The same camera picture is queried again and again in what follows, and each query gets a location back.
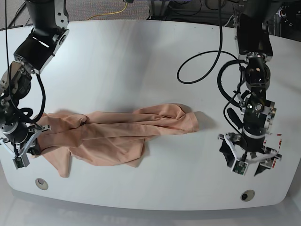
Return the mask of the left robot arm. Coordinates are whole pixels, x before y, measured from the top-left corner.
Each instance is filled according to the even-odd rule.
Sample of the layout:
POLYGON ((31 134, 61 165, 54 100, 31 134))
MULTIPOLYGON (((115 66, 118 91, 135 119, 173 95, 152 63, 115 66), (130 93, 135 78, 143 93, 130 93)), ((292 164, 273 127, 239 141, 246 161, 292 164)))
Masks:
POLYGON ((244 175, 250 164, 258 164, 256 174, 272 168, 274 160, 282 156, 277 150, 266 147, 266 134, 272 126, 275 103, 266 98, 270 85, 267 62, 273 57, 269 40, 268 20, 280 8, 280 0, 243 0, 235 10, 238 58, 227 62, 219 71, 217 85, 229 104, 239 108, 243 119, 225 106, 223 115, 236 133, 220 134, 220 152, 232 172, 244 175), (230 65, 239 65, 240 80, 233 97, 222 87, 222 74, 230 65))

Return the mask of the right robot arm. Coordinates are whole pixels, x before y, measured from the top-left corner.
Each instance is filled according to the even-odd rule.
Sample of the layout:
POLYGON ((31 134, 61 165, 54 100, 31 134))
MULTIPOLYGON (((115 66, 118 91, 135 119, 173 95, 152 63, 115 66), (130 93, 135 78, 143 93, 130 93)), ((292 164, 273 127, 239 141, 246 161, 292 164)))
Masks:
POLYGON ((69 34, 69 15, 64 0, 27 0, 25 2, 33 27, 25 41, 14 52, 14 60, 7 63, 7 70, 0 80, 0 139, 11 154, 17 169, 27 167, 27 154, 40 155, 38 136, 50 130, 37 122, 43 115, 46 93, 40 74, 69 34), (31 89, 35 75, 42 93, 39 114, 32 118, 31 108, 18 108, 19 101, 31 89))

